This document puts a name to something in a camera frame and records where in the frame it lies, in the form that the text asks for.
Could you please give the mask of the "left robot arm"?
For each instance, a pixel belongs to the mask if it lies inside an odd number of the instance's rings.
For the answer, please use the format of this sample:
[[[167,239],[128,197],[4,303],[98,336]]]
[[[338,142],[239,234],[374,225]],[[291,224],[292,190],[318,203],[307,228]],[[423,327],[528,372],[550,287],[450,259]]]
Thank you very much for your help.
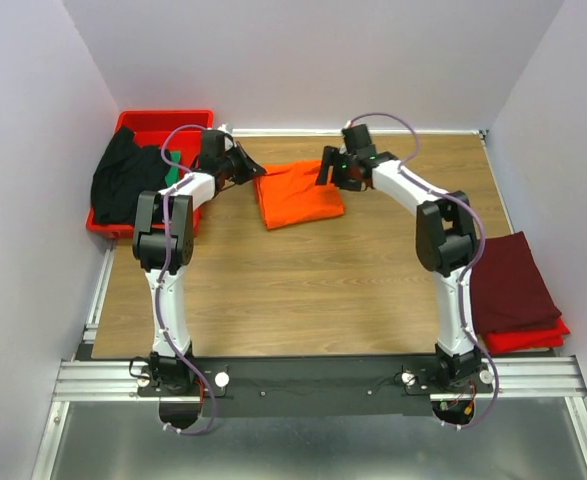
[[[180,180],[139,195],[132,251],[147,280],[153,306],[153,346],[147,371],[138,381],[171,393],[200,385],[202,375],[189,355],[191,335],[185,314],[184,278],[194,250],[194,213],[227,183],[242,185],[265,174],[223,124],[203,129],[200,152]]]

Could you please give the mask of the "orange t-shirt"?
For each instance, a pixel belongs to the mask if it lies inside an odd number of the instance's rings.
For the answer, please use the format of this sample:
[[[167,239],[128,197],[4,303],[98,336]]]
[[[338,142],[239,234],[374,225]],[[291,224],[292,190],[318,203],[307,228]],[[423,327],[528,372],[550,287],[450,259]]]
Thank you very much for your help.
[[[267,230],[337,218],[345,214],[338,189],[317,185],[320,161],[267,165],[253,180],[255,198]]]

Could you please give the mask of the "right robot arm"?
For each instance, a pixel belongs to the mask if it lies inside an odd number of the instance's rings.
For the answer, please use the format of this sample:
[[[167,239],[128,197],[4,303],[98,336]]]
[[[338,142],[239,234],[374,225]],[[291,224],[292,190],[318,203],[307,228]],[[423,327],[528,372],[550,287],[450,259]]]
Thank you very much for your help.
[[[349,124],[343,144],[323,149],[318,185],[348,191],[371,187],[414,215],[415,250],[432,274],[439,333],[430,380],[442,389],[458,387],[479,372],[482,351],[472,324],[470,277],[484,253],[479,217],[462,191],[438,188],[408,168],[406,160],[379,152],[368,127]]]

